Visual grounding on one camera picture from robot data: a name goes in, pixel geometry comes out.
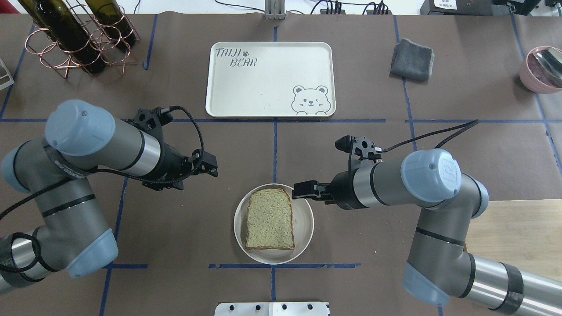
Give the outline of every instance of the rectangular tray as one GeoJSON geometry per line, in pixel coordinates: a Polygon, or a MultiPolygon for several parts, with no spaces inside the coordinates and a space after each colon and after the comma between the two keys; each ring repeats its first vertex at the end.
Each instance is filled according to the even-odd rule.
{"type": "Polygon", "coordinates": [[[216,118],[327,118],[336,111],[332,49],[323,42],[219,42],[205,109],[216,118]]]}

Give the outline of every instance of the green glass bottle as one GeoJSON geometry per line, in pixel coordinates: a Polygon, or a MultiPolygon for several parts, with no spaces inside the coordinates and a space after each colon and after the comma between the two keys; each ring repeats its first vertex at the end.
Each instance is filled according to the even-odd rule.
{"type": "MultiPolygon", "coordinates": [[[[37,17],[37,13],[35,13],[35,0],[17,0],[17,1],[25,9],[25,11],[29,13],[31,18],[35,22],[35,25],[37,25],[42,29],[46,29],[45,25],[41,21],[39,21],[39,18],[37,17]]],[[[53,33],[51,33],[51,31],[47,30],[45,31],[45,34],[49,37],[51,41],[53,42],[57,41],[53,33]]]]}
{"type": "Polygon", "coordinates": [[[93,48],[95,44],[62,0],[35,0],[35,13],[58,39],[59,46],[72,51],[72,58],[84,65],[87,72],[95,74],[103,70],[106,64],[93,48]]]}
{"type": "MultiPolygon", "coordinates": [[[[86,3],[90,9],[92,9],[94,16],[101,24],[112,25],[119,30],[105,28],[105,32],[110,39],[117,40],[119,35],[121,35],[130,47],[135,44],[137,37],[133,32],[133,28],[127,19],[123,18],[123,14],[115,0],[86,0],[86,3]]],[[[126,49],[126,45],[123,43],[117,44],[117,47],[123,50],[126,49]]]]}

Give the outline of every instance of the bear face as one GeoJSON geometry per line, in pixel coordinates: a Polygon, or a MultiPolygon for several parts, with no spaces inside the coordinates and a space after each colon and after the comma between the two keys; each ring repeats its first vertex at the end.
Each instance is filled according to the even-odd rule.
{"type": "Polygon", "coordinates": [[[328,89],[319,85],[316,89],[305,89],[298,85],[293,88],[294,100],[291,104],[297,115],[327,114],[332,108],[328,101],[328,89]]]}

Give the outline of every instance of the pink cup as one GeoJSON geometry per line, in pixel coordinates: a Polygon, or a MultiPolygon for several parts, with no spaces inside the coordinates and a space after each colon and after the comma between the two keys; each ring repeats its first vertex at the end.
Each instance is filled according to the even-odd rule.
{"type": "Polygon", "coordinates": [[[519,68],[519,78],[527,89],[537,93],[555,93],[562,91],[562,88],[555,87],[548,82],[548,79],[542,73],[542,66],[533,56],[533,53],[543,49],[550,48],[551,46],[539,46],[533,48],[526,56],[525,60],[521,63],[519,68]]]}

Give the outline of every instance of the white plate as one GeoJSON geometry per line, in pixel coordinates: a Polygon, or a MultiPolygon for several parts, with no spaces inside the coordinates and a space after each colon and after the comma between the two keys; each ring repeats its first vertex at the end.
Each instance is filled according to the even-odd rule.
{"type": "Polygon", "coordinates": [[[289,197],[291,196],[291,191],[293,190],[293,188],[283,184],[270,183],[249,191],[242,201],[240,201],[240,204],[238,204],[238,208],[234,214],[234,236],[236,236],[236,241],[240,245],[242,251],[244,251],[253,260],[265,264],[287,263],[298,257],[308,247],[310,240],[312,239],[312,233],[314,232],[314,216],[312,215],[310,204],[304,198],[299,198],[298,200],[291,199],[291,204],[293,205],[294,249],[248,250],[244,248],[247,235],[246,216],[248,214],[248,202],[250,200],[250,196],[257,190],[266,188],[278,188],[285,190],[285,192],[289,194],[289,197]]]}
{"type": "Polygon", "coordinates": [[[332,49],[323,42],[216,43],[205,109],[217,118],[331,116],[332,49]]]}

